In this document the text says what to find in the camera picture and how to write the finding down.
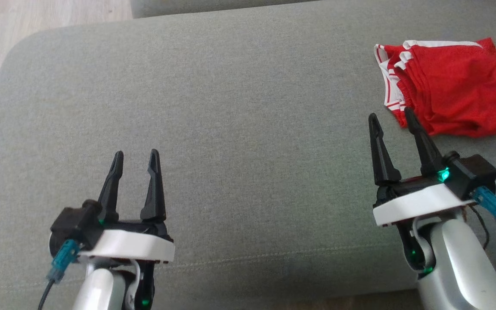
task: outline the wooden floor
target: wooden floor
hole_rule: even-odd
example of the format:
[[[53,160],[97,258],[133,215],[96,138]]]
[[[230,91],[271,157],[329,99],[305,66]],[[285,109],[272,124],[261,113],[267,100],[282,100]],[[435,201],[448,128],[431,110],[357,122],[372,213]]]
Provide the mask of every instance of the wooden floor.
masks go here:
[[[11,47],[30,34],[131,18],[130,0],[0,0],[0,66]]]

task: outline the gray fabric surface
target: gray fabric surface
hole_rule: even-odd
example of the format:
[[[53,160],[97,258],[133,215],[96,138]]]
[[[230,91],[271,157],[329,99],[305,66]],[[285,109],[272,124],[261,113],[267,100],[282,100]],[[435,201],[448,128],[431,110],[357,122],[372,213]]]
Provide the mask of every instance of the gray fabric surface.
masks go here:
[[[380,117],[403,175],[419,163],[412,137],[382,106],[372,47],[496,43],[496,2],[405,4],[160,16],[19,43],[0,71],[0,309],[36,307],[49,226],[63,207],[98,197],[118,149],[121,218],[138,217],[150,149],[161,154],[177,255],[155,272],[159,309],[266,308],[414,287],[396,229],[373,224],[368,114]],[[496,166],[496,137],[435,141]],[[496,225],[485,218],[496,266]],[[83,274],[71,267],[47,309],[70,308]]]
[[[133,18],[252,8],[308,0],[130,0]]]

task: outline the sofa backrest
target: sofa backrest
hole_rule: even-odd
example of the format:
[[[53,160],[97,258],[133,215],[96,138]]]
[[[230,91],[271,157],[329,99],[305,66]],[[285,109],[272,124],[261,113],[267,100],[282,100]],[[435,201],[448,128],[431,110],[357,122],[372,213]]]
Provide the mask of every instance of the sofa backrest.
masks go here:
[[[208,12],[304,1],[308,0],[131,0],[131,9],[134,18],[143,18],[186,12]]]

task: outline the red fabric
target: red fabric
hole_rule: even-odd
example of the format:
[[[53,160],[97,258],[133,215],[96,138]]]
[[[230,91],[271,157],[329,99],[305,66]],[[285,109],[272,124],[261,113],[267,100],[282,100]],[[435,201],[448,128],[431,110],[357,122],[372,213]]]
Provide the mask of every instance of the red fabric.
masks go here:
[[[481,47],[415,45],[406,69],[394,68],[406,106],[431,135],[496,135],[496,48],[491,38],[477,43]],[[393,65],[400,49],[389,49]],[[396,118],[406,127],[400,114]]]

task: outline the sofa cushion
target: sofa cushion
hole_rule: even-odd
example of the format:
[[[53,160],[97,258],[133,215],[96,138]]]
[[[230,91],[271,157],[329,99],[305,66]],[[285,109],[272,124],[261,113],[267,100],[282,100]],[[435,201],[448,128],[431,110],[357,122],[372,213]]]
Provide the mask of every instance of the sofa cushion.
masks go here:
[[[308,0],[130,0],[133,18],[252,8]]]
[[[372,217],[368,114],[403,176],[419,171],[412,136],[382,105],[372,47],[483,37],[496,43],[496,2],[317,1],[28,37],[0,70],[0,309],[36,307],[51,223],[98,197],[119,149],[123,219],[138,218],[160,151],[177,246],[155,271],[160,309],[414,287],[396,229]],[[435,141],[496,166],[496,137]],[[47,308],[71,308],[83,277],[73,265]]]

